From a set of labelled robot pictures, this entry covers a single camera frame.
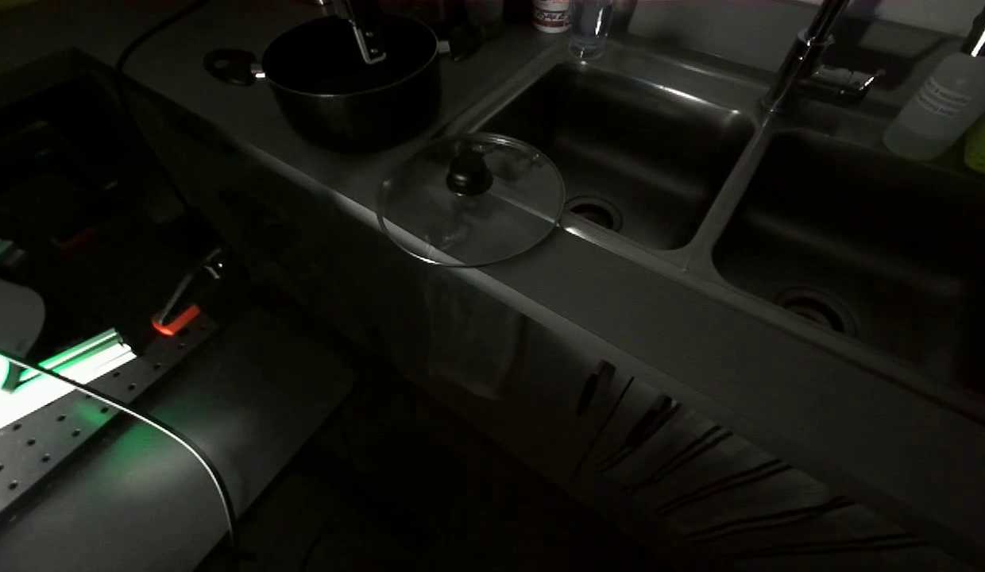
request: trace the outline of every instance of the double sink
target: double sink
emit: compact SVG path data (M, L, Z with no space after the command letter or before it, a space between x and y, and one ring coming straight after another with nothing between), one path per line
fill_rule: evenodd
M985 400L985 176L879 148L886 117L608 46L564 54L476 119L544 148L564 227L673 270L861 364Z

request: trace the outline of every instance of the sink basin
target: sink basin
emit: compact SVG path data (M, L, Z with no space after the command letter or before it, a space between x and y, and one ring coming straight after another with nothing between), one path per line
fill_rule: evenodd
M562 62L482 131L544 148L564 176L569 212L647 249L681 249L754 124L703 91Z
M777 133L714 267L929 378L985 389L985 176Z

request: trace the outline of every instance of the pot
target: pot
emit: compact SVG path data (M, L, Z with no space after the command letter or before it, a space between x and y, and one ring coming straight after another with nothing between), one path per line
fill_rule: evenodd
M251 50L211 50L206 69L231 86L270 82L286 119L337 152L384 148L427 131L438 111L443 41L423 22L401 17L370 19L384 56L370 62L353 22L320 17Z

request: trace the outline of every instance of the sink drain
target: sink drain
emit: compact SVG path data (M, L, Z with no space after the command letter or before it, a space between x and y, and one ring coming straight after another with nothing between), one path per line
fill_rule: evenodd
M823 292L787 292L777 298L783 308L819 323L819 327L828 327L828 329L838 329L838 334L850 334L850 319L847 314L842 310L842 304L837 304L828 294Z
M593 224L604 224L612 232L624 224L620 208L610 202L599 202L599 199L575 199L575 202L569 202L569 212L590 218Z

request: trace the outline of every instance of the glowing light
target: glowing light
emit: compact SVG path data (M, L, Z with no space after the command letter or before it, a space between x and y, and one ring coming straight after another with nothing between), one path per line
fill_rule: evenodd
M134 363L138 353L122 341L118 329L104 329L100 336L90 336L76 346L59 349L57 354L45 360L42 364L52 370L59 370L80 384L90 384L127 363ZM73 387L52 380L45 376L21 376L19 384L3 387L8 376L8 363L0 354L0 430L59 400Z

